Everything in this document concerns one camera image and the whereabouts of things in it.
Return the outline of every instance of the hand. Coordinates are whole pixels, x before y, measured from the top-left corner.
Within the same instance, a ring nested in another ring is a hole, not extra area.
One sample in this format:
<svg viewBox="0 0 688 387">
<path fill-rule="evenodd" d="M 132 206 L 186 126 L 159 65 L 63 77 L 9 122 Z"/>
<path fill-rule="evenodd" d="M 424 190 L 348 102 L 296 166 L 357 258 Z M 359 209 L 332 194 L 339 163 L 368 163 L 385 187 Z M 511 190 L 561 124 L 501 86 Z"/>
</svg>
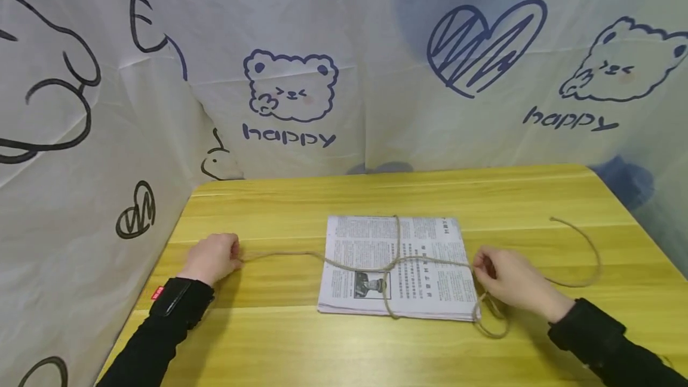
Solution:
<svg viewBox="0 0 688 387">
<path fill-rule="evenodd" d="M 475 277 L 492 296 L 520 309 L 561 320 L 574 301 L 560 292 L 516 251 L 480 247 L 474 259 Z"/>
<path fill-rule="evenodd" d="M 191 247 L 184 269 L 177 278 L 189 278 L 213 286 L 244 265 L 239 260 L 239 237 L 235 234 L 212 234 Z"/>
</svg>

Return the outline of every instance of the white backdrop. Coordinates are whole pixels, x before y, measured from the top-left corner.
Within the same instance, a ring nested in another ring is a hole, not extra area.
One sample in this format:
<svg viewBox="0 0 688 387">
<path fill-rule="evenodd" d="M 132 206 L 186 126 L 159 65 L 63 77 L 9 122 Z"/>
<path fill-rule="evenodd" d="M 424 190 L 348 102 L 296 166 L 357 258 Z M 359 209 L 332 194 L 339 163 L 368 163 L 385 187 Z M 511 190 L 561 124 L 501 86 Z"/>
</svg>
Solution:
<svg viewBox="0 0 688 387">
<path fill-rule="evenodd" d="M 0 0 L 0 383 L 88 386 L 211 179 L 578 162 L 688 273 L 684 0 Z"/>
</svg>

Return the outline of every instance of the newspaper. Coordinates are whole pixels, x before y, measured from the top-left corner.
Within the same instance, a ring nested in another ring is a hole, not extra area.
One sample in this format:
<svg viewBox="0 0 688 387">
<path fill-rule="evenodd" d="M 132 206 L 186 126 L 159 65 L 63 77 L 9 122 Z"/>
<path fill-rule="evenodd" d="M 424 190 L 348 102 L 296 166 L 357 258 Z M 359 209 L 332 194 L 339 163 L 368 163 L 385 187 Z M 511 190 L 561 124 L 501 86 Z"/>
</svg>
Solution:
<svg viewBox="0 0 688 387">
<path fill-rule="evenodd" d="M 428 256 L 468 263 L 456 219 L 400 217 L 401 256 Z M 331 216 L 325 256 L 361 269 L 381 268 L 397 252 L 394 217 Z M 347 271 L 328 263 L 322 270 L 318 310 L 323 313 L 388 315 L 380 272 Z M 470 268 L 425 260 L 396 265 L 386 279 L 395 314 L 413 318 L 472 320 L 477 295 Z"/>
</svg>

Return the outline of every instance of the jute string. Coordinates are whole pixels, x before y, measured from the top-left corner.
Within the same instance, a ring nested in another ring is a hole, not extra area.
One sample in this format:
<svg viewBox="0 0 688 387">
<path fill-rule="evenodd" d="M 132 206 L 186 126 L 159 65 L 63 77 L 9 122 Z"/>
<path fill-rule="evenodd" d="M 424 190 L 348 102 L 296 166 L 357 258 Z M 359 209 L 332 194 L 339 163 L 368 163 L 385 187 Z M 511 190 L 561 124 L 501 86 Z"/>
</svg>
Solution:
<svg viewBox="0 0 688 387">
<path fill-rule="evenodd" d="M 336 266 L 339 269 L 344 269 L 346 271 L 358 271 L 358 272 L 372 272 L 372 273 L 379 273 L 383 272 L 383 301 L 385 303 L 385 309 L 388 311 L 389 316 L 393 319 L 399 319 L 402 316 L 395 314 L 393 310 L 389 307 L 389 300 L 388 296 L 386 295 L 386 285 L 388 284 L 388 277 L 389 273 L 391 270 L 393 270 L 394 266 L 399 265 L 400 263 L 407 262 L 409 260 L 425 260 L 441 265 L 455 265 L 455 266 L 466 266 L 466 268 L 473 269 L 472 265 L 469 263 L 462 263 L 462 262 L 455 262 L 452 260 L 442 260 L 442 259 L 435 259 L 434 257 L 427 257 L 427 256 L 404 256 L 401 257 L 401 223 L 399 221 L 398 216 L 394 216 L 394 218 L 397 220 L 397 251 L 395 252 L 394 259 L 392 259 L 387 265 L 381 266 L 380 268 L 356 268 L 356 266 L 348 266 L 348 265 L 343 265 L 340 262 L 337 262 L 335 260 L 328 259 L 325 257 L 324 254 L 321 254 L 317 251 L 264 251 L 264 252 L 254 252 L 251 254 L 248 254 L 247 256 L 243 257 L 243 260 L 245 262 L 257 260 L 257 259 L 262 259 L 263 257 L 269 257 L 269 256 L 314 256 L 317 257 L 318 259 L 322 260 L 323 262 Z M 597 250 L 597 247 L 595 247 L 594 243 L 592 242 L 592 239 L 588 236 L 587 233 L 585 233 L 583 230 L 580 230 L 578 227 L 575 225 L 562 220 L 558 219 L 557 217 L 549 217 L 550 221 L 558 221 L 558 223 L 565 224 L 569 226 L 570 228 L 574 229 L 576 232 L 580 233 L 581 236 L 585 238 L 586 241 L 588 241 L 588 245 L 590 248 L 592 248 L 592 252 L 595 255 L 596 259 L 596 266 L 595 266 L 595 271 L 593 275 L 586 279 L 585 281 L 582 282 L 563 282 L 563 281 L 558 281 L 556 279 L 552 278 L 547 278 L 545 277 L 549 282 L 553 284 L 558 284 L 563 287 L 569 287 L 569 288 L 582 288 L 582 287 L 588 287 L 592 285 L 593 283 L 597 282 L 599 279 L 600 275 L 602 274 L 602 259 L 600 257 L 599 251 Z M 485 302 L 486 306 L 490 309 L 490 312 L 494 315 L 495 318 L 499 320 L 504 320 L 504 330 L 503 332 L 492 332 L 488 328 L 485 327 L 483 324 L 483 321 L 480 320 L 479 316 L 477 315 L 477 311 L 480 309 L 481 303 Z M 480 297 L 477 299 L 477 302 L 475 303 L 474 308 L 472 309 L 472 322 L 474 322 L 475 327 L 479 329 L 481 333 L 483 333 L 487 337 L 491 337 L 494 339 L 501 339 L 505 337 L 508 333 L 509 330 L 511 329 L 511 320 L 504 314 L 501 310 L 499 310 L 499 307 L 497 306 L 497 300 L 494 299 L 488 292 L 485 292 L 480 295 Z"/>
</svg>

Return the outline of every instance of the table surface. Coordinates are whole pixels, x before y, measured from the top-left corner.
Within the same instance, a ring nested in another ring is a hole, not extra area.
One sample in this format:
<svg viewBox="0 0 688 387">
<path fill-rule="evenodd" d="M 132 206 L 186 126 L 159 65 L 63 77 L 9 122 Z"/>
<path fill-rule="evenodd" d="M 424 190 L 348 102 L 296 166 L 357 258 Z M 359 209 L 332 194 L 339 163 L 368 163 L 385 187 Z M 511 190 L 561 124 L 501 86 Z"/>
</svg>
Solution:
<svg viewBox="0 0 688 387">
<path fill-rule="evenodd" d="M 688 373 L 688 283 L 591 171 L 547 165 L 433 173 L 236 180 L 196 189 L 119 336 L 105 368 L 148 315 L 151 296 L 211 233 L 235 232 L 244 251 L 324 251 L 329 215 L 449 216 L 466 250 L 521 251 L 551 278 L 604 271 L 586 297 L 628 327 L 631 340 Z M 508 337 L 471 323 L 327 315 L 316 310 L 322 261 L 255 260 L 222 284 L 202 323 L 177 347 L 163 386 L 601 386 L 549 342 L 547 324 L 515 311 Z M 498 320 L 484 311 L 486 324 Z"/>
</svg>

